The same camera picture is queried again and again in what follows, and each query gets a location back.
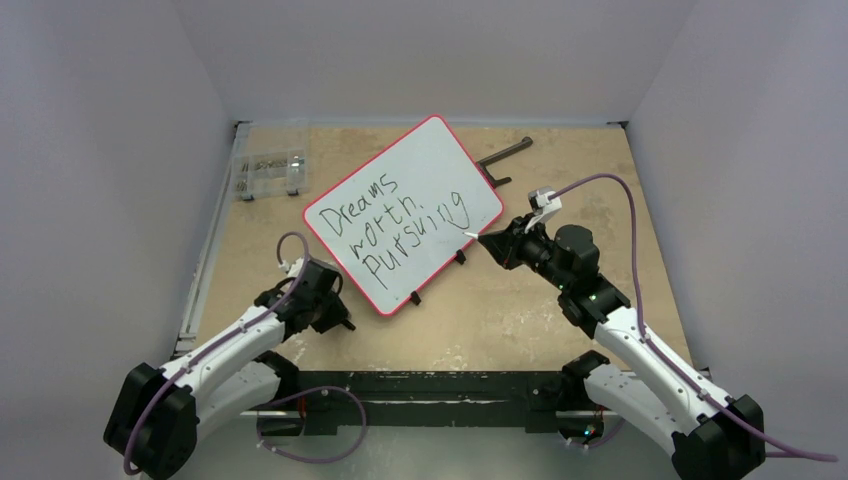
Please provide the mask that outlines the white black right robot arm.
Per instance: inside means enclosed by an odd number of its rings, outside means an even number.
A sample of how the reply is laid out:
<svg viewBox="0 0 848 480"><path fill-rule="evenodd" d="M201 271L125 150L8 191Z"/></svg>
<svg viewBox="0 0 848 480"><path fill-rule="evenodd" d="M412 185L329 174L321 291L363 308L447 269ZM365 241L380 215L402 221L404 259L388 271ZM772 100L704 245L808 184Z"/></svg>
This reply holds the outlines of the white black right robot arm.
<svg viewBox="0 0 848 480"><path fill-rule="evenodd" d="M682 479L742 479L766 459L762 408L732 397L688 365L638 317L638 310L600 272L592 232L517 217L505 230L477 236L497 264L526 266L559 291L566 319L610 350L634 374L600 363L564 376L561 392L576 407L591 401L618 413L659 445Z"/></svg>

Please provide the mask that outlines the pink framed whiteboard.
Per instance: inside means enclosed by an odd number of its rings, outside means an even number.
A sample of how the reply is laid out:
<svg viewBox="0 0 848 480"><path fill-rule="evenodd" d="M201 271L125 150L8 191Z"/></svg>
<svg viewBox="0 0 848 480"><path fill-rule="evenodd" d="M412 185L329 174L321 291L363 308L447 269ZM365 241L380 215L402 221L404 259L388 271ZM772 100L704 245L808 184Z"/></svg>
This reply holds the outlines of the pink framed whiteboard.
<svg viewBox="0 0 848 480"><path fill-rule="evenodd" d="M447 121L432 115L321 194L308 228L391 316L504 211Z"/></svg>

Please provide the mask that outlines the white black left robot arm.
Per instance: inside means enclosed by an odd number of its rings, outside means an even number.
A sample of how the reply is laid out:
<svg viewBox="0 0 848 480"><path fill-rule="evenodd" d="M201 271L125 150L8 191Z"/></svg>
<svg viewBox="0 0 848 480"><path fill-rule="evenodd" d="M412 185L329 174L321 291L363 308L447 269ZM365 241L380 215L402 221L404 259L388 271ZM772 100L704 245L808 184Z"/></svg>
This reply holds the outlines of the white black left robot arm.
<svg viewBox="0 0 848 480"><path fill-rule="evenodd" d="M140 363L127 374L103 441L123 456L129 474L168 479L230 418L267 404L289 407L300 389L299 370L276 347L308 328L354 327L337 268L299 258L285 270L282 281L200 347L160 367Z"/></svg>

